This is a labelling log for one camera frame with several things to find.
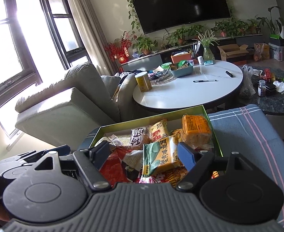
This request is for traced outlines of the blue plastic tray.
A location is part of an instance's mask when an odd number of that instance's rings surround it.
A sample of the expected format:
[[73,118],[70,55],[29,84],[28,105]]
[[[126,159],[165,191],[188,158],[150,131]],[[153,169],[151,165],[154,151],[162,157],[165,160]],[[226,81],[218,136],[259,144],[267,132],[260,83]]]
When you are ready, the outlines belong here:
[[170,70],[175,78],[180,78],[186,75],[190,75],[193,72],[193,66],[183,65],[180,68],[177,68],[176,66],[170,66]]

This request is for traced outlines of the green yellow snack packet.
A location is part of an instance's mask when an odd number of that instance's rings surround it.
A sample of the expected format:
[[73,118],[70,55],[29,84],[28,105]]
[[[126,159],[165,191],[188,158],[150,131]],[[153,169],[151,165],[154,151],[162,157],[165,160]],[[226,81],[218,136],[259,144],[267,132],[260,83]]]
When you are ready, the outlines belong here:
[[142,176],[150,177],[183,166],[178,157],[178,143],[177,136],[172,135],[153,143],[144,144]]

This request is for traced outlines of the grey sofa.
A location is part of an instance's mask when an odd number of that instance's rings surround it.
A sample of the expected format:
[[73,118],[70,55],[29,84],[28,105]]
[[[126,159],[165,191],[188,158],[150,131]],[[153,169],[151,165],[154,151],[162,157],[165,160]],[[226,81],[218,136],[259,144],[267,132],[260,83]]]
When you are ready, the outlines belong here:
[[100,75],[86,62],[19,98],[15,126],[51,145],[76,150],[95,128],[143,116],[133,99],[136,86],[134,74]]

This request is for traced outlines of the black television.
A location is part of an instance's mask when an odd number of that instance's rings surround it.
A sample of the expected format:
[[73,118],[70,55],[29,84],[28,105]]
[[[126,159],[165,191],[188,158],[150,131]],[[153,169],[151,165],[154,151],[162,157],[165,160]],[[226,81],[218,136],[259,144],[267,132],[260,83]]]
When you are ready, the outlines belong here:
[[226,0],[131,1],[144,34],[231,16]]

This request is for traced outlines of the red berry decoration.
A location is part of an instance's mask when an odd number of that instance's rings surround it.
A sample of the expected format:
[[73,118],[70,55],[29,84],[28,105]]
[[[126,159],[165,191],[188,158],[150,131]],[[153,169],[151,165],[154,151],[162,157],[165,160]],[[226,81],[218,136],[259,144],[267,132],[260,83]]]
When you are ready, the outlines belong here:
[[108,53],[110,59],[118,60],[123,64],[129,60],[128,49],[132,45],[132,34],[130,32],[123,32],[120,38],[114,40],[113,43],[108,43],[104,49]]

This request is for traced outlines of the brown cardboard box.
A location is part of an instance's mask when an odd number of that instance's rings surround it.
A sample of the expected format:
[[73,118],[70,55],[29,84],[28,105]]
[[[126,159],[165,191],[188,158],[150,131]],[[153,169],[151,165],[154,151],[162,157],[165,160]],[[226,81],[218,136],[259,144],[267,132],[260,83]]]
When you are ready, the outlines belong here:
[[243,57],[249,52],[247,51],[248,45],[243,44],[241,46],[235,44],[227,44],[224,46],[218,46],[220,51],[221,60],[227,61],[231,58]]

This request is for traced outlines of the white round table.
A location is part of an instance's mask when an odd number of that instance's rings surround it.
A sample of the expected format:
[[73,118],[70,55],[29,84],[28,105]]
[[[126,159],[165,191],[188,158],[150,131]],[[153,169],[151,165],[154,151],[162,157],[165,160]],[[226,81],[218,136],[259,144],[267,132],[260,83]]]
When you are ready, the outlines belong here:
[[[194,83],[194,80],[218,82]],[[212,108],[234,98],[242,86],[241,68],[230,62],[216,60],[210,66],[194,66],[191,75],[161,85],[154,85],[148,92],[136,86],[133,99],[140,106],[153,112],[169,112],[203,105]]]

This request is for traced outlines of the yellow tin can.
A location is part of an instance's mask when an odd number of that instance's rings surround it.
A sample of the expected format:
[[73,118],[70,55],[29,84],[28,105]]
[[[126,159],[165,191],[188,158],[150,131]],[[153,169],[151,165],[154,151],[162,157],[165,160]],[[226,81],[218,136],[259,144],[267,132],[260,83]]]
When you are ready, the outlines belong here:
[[143,71],[143,72],[136,74],[135,79],[142,93],[150,91],[152,89],[152,85],[148,77],[148,72]]

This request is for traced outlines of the window with dark frame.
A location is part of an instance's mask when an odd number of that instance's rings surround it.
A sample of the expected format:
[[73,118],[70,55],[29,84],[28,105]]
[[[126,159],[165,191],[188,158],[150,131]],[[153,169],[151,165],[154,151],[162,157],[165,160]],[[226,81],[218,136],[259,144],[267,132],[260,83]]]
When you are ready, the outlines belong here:
[[0,0],[0,126],[17,133],[15,103],[89,61],[68,0]]

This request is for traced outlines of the dark round marble table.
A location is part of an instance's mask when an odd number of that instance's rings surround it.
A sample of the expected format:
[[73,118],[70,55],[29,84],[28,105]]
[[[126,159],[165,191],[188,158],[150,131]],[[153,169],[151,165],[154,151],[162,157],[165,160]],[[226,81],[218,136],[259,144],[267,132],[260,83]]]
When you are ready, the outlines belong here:
[[[274,73],[276,78],[284,78],[284,70],[271,67],[253,67],[257,70],[270,69],[271,73]],[[255,104],[264,114],[284,116],[284,94],[275,91],[273,94],[266,94],[265,97],[259,97],[257,94],[257,87],[254,87],[256,93],[251,98],[238,97],[238,102],[241,106]]]

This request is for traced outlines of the red yellow cookie snack bag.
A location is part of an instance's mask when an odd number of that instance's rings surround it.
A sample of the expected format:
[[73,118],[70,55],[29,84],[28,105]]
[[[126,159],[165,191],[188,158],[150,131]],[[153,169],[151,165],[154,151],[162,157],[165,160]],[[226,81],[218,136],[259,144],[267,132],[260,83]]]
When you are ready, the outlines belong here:
[[161,172],[150,177],[141,177],[139,184],[159,184],[170,183],[173,188],[187,175],[188,171],[185,167],[174,168],[165,172]]

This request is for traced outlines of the green cardboard box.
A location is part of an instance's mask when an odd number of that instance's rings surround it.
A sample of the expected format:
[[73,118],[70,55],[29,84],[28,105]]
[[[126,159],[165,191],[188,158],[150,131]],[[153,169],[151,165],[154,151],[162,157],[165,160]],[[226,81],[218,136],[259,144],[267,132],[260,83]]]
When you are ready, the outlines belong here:
[[214,128],[211,124],[211,121],[207,115],[204,106],[202,105],[99,127],[98,131],[94,134],[94,137],[90,142],[89,147],[95,147],[95,145],[99,144],[100,139],[103,137],[108,137],[111,135],[115,135],[117,137],[123,135],[130,135],[133,129],[143,127],[146,127],[149,130],[151,130],[152,128],[158,129],[161,127],[160,122],[162,122],[163,120],[166,121],[166,130],[171,133],[176,129],[182,128],[182,117],[184,115],[203,116],[207,120],[209,129],[212,131],[212,141],[209,142],[209,145],[212,148],[212,151],[216,154],[216,156],[223,156]]

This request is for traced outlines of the yellow orange snack packet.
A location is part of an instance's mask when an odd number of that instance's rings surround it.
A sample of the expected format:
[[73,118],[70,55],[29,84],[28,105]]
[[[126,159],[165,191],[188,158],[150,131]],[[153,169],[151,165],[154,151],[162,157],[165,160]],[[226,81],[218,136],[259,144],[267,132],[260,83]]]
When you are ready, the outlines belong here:
[[182,116],[182,139],[195,150],[211,150],[212,131],[208,121],[200,115]]

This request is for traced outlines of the brown round cake packet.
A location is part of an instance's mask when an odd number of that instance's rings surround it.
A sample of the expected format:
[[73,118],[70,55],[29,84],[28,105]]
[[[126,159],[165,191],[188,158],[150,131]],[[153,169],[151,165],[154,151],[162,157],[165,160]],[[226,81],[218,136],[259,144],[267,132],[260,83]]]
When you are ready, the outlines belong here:
[[149,131],[149,126],[132,129],[128,149],[143,150],[143,145],[151,143]]

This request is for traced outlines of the blue plaid cloth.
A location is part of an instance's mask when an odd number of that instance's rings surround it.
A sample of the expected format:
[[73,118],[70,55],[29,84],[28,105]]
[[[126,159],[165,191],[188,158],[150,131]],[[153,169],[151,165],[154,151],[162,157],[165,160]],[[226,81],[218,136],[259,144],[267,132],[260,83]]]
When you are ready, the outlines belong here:
[[[284,142],[262,110],[251,104],[210,114],[209,118],[223,154],[240,152],[273,179],[284,193]],[[155,231],[235,231],[235,228],[218,219],[208,219],[188,200],[177,202],[177,213],[186,207],[189,213],[176,222],[164,218],[147,224],[138,217],[133,225],[121,225],[122,219],[112,216],[115,221],[112,225],[102,225],[96,231],[150,231],[151,228]],[[284,231],[284,204],[278,221],[267,230]]]

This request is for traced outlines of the spider plant glass vase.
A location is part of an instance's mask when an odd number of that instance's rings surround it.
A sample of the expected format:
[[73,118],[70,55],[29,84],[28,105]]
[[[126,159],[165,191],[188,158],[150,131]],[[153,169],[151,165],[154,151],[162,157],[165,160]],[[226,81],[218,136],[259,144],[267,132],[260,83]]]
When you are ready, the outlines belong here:
[[214,31],[206,30],[204,33],[197,33],[198,40],[200,44],[203,46],[203,59],[204,61],[214,61],[215,57],[213,52],[211,51],[210,46],[217,43],[217,37],[215,36]]

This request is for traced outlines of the red bag with cracker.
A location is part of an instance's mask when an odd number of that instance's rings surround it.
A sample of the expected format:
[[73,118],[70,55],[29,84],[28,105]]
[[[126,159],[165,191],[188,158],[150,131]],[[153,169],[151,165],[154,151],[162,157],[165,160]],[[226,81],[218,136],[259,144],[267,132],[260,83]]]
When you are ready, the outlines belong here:
[[137,182],[143,165],[143,151],[116,148],[99,172],[111,186]]

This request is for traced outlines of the black pen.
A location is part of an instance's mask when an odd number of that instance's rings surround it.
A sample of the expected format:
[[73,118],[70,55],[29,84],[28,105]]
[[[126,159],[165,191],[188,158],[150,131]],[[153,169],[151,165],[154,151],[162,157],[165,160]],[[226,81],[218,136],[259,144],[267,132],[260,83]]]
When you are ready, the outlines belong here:
[[218,82],[218,80],[194,80],[194,83],[204,83],[204,82]]

